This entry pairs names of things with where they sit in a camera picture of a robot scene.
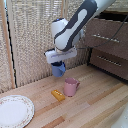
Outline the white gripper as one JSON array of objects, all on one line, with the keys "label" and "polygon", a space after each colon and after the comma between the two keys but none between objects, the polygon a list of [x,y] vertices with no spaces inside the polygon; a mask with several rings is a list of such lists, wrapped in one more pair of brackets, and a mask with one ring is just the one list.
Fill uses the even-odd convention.
[{"label": "white gripper", "polygon": [[75,57],[76,55],[77,50],[75,47],[71,48],[66,52],[57,52],[56,50],[50,50],[45,52],[46,60],[49,64],[69,59]]}]

